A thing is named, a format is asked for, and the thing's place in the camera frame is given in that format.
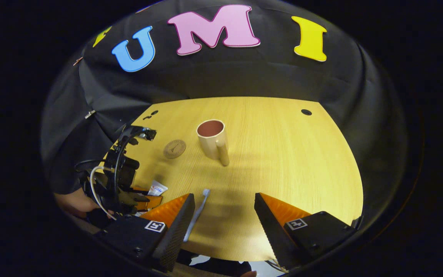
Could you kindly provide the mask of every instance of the person's hand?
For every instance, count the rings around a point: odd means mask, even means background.
[[[91,198],[85,195],[82,188],[70,194],[54,193],[54,197],[61,209],[72,215],[79,216],[82,219],[87,216],[87,212],[91,212],[94,209],[100,209]]]
[[[254,271],[245,272],[240,277],[256,277],[256,276],[257,276],[257,271],[254,270]]]

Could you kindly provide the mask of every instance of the beige mug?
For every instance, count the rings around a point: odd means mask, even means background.
[[[225,123],[221,120],[210,119],[203,121],[196,129],[199,142],[204,154],[213,160],[220,159],[221,164],[228,165],[228,148]]]

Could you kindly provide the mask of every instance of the white toothbrush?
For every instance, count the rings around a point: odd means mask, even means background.
[[[186,235],[184,236],[184,242],[187,242],[189,239],[190,232],[192,231],[192,228],[194,227],[194,224],[196,223],[197,218],[199,217],[199,214],[201,214],[201,211],[204,208],[204,203],[206,203],[206,199],[208,198],[208,195],[210,194],[209,189],[204,189],[203,195],[204,200],[201,206],[196,210],[194,216],[192,216],[191,222],[189,223],[188,231],[186,232]]]

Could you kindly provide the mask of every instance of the wooden table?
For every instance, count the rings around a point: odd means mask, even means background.
[[[226,124],[228,167],[202,152],[196,128],[207,119]],[[233,261],[274,259],[253,207],[257,192],[312,214],[325,210],[347,224],[361,215],[363,191],[355,159],[318,102],[264,97],[180,100],[151,105],[133,125],[152,128],[157,136],[127,147],[126,155],[140,162],[132,187],[147,190],[155,179],[168,187],[162,203],[194,193],[197,208],[203,190],[211,190],[182,246],[185,250]],[[172,140],[183,140],[187,147],[178,158],[167,159],[163,149]]]

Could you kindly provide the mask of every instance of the letter m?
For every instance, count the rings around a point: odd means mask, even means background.
[[[226,39],[223,44],[228,47],[253,47],[260,45],[261,41],[254,37],[249,11],[252,8],[246,5],[225,5],[220,7],[213,21],[196,14],[186,12],[169,19],[168,23],[175,25],[179,35],[180,46],[177,54],[184,56],[201,50],[201,44],[195,42],[194,35],[199,37],[206,45],[214,48],[223,28],[226,30]]]

